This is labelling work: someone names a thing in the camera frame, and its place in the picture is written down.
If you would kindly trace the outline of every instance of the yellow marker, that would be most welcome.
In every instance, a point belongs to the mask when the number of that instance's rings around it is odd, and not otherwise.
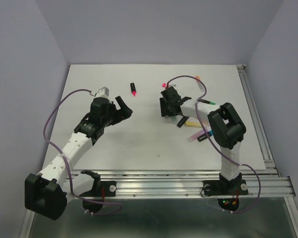
[[[202,128],[202,127],[201,127],[201,124],[200,124],[199,122],[186,121],[184,124],[185,124],[186,126]]]

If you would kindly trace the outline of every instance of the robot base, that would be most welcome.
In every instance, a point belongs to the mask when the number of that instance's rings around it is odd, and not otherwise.
[[[105,197],[115,197],[116,196],[116,190],[115,191],[110,191],[110,186],[116,187],[116,181],[102,181],[101,182],[101,187],[104,188],[105,190]],[[83,193],[81,196],[84,197],[101,197],[101,191],[100,188],[92,189],[91,191]],[[99,199],[92,199],[94,201],[102,202],[102,200]],[[82,202],[82,206],[85,210],[88,210],[90,212],[96,213],[99,212],[100,209],[102,209],[103,205],[102,204],[94,204],[91,202]]]
[[[240,173],[231,181],[226,180],[220,174],[219,180],[203,181],[203,189],[205,196],[226,196],[226,195],[248,195],[246,181],[242,179]]]

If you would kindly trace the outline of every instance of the screw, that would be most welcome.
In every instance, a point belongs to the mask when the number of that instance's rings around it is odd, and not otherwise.
[[[111,191],[111,192],[116,191],[116,186],[115,185],[110,185],[109,186],[109,191]]]
[[[211,190],[210,185],[209,184],[204,185],[204,190],[205,191],[210,191]]]
[[[246,191],[247,190],[247,185],[245,183],[242,183],[240,185],[240,188],[243,190],[243,191]]]

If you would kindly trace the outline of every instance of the wire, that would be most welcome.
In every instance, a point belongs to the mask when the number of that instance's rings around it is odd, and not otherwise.
[[[71,169],[70,169],[70,165],[68,163],[68,159],[66,157],[66,155],[64,155],[63,151],[61,150],[60,147],[58,147],[56,144],[54,144],[52,141],[50,141],[47,136],[46,136],[46,128],[52,118],[52,116],[54,115],[54,113],[57,111],[57,109],[60,107],[60,105],[72,94],[76,93],[76,92],[89,92],[91,93],[90,90],[88,89],[77,89],[77,90],[74,90],[72,92],[70,92],[69,94],[67,94],[61,101],[60,103],[54,108],[54,110],[52,111],[52,113],[50,114],[49,118],[47,119],[45,125],[44,125],[44,128],[43,128],[43,137],[44,137],[44,140],[46,142],[48,142],[50,145],[52,145],[58,152],[59,154],[62,156],[63,160],[64,160],[64,164],[65,164],[65,167],[66,167],[66,170],[68,172],[68,175],[69,175],[69,182],[70,182],[70,189],[71,189],[71,194],[80,199],[80,200],[83,200],[83,201],[86,201],[86,202],[90,202],[90,203],[94,203],[94,204],[101,204],[101,205],[110,205],[110,206],[118,206],[119,208],[115,211],[112,211],[112,212],[107,212],[107,213],[101,213],[101,214],[97,214],[97,213],[91,213],[91,215],[93,216],[105,216],[105,215],[110,215],[110,214],[114,214],[116,212],[119,212],[121,209],[122,209],[122,205],[120,203],[117,203],[117,202],[99,202],[99,201],[94,201],[94,200],[91,200],[91,199],[87,199],[87,198],[84,198],[84,197],[81,197],[79,195],[76,195],[74,193],[74,190],[73,190],[73,179],[72,179],[72,174],[71,174]]]
[[[105,201],[105,189],[104,187],[101,188],[101,198],[103,199],[103,202]]]
[[[238,189],[237,189],[236,191],[238,191]],[[234,197],[235,197],[235,192],[233,193],[233,197],[232,197],[232,199],[234,199]]]
[[[232,212],[232,211],[231,211],[231,213],[242,213],[242,212],[246,212],[246,211],[248,211],[249,209],[253,208],[253,207],[258,203],[258,199],[259,199],[259,197],[260,197],[260,193],[261,193],[261,190],[262,190],[262,185],[261,185],[261,182],[260,182],[260,178],[259,178],[257,172],[256,172],[250,165],[248,165],[248,164],[239,164],[239,163],[235,162],[234,160],[232,160],[230,157],[226,156],[224,153],[222,153],[222,151],[218,149],[218,147],[217,147],[217,146],[215,145],[215,143],[212,141],[211,137],[208,135],[208,131],[206,130],[205,126],[203,125],[203,122],[202,122],[202,120],[201,120],[201,117],[200,117],[200,114],[199,114],[199,110],[198,110],[198,103],[199,103],[198,101],[199,101],[200,99],[202,99],[202,98],[207,94],[207,88],[206,88],[205,84],[204,84],[201,80],[199,80],[199,79],[197,79],[197,78],[195,78],[195,77],[193,77],[193,76],[189,76],[189,75],[181,75],[181,76],[178,76],[178,77],[175,77],[175,78],[169,80],[169,81],[167,82],[167,87],[169,86],[169,83],[170,83],[171,81],[173,81],[174,79],[177,79],[177,78],[181,78],[181,77],[193,78],[193,79],[195,79],[196,81],[198,81],[199,83],[201,83],[201,84],[203,85],[204,89],[205,89],[204,94],[196,100],[196,103],[195,103],[195,112],[196,112],[196,114],[197,114],[197,118],[198,118],[198,120],[199,120],[199,122],[200,122],[200,124],[201,124],[201,127],[202,127],[202,129],[203,129],[203,131],[204,131],[206,137],[208,138],[209,142],[212,144],[212,146],[214,147],[214,149],[215,149],[220,155],[222,155],[222,157],[224,157],[225,159],[229,160],[229,161],[232,162],[233,164],[235,164],[235,165],[237,165],[237,166],[246,166],[246,167],[250,168],[250,169],[253,171],[253,173],[255,174],[255,176],[257,177],[257,180],[258,180],[258,194],[257,194],[257,197],[256,197],[255,201],[254,201],[249,207],[247,207],[247,208],[245,208],[245,209],[242,209],[242,210],[240,210],[240,211],[235,211],[235,212]]]
[[[239,194],[238,194],[238,189],[236,190],[237,191],[237,197],[236,197],[236,199],[235,199],[235,203],[238,201],[238,197],[239,197]]]

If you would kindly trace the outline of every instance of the black mounting bracket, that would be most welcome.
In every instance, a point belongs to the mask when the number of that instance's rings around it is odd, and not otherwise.
[[[160,98],[160,109],[161,117],[172,117],[176,115],[182,115],[180,106],[187,100],[190,100],[189,97],[181,98],[177,90],[174,87],[168,87],[167,89],[161,92],[162,98]]]
[[[90,105],[90,111],[87,113],[77,127],[74,133],[83,133],[91,138],[92,144],[104,134],[105,127],[115,125],[131,117],[133,111],[127,107],[120,96],[115,98],[120,109],[117,110],[113,102],[106,98],[94,98]]]
[[[62,191],[55,179],[49,181],[42,178],[40,174],[29,174],[24,185],[26,209],[52,220],[56,220],[62,215],[68,201],[66,193]]]
[[[208,114],[213,137],[223,148],[233,149],[244,139],[246,127],[231,103],[224,103]]]
[[[104,188],[105,197],[115,197],[116,190],[110,191],[110,186],[112,186],[112,185],[116,187],[116,185],[117,185],[116,181],[102,181],[99,186],[97,186],[97,187],[93,186],[93,188],[90,191],[81,194],[81,196],[101,197],[102,196],[101,189]],[[92,199],[92,200],[98,201],[98,202],[103,202],[102,199]],[[99,212],[100,209],[102,209],[102,207],[103,207],[102,204],[95,204],[95,203],[86,202],[86,201],[82,202],[82,206],[85,210],[88,210],[89,212],[93,212],[93,213]]]
[[[237,191],[239,195],[248,195],[248,189],[246,181],[242,179],[242,173],[240,173],[235,179],[231,181],[226,180],[220,174],[220,180],[206,180],[203,181],[204,196],[226,196],[236,195]]]

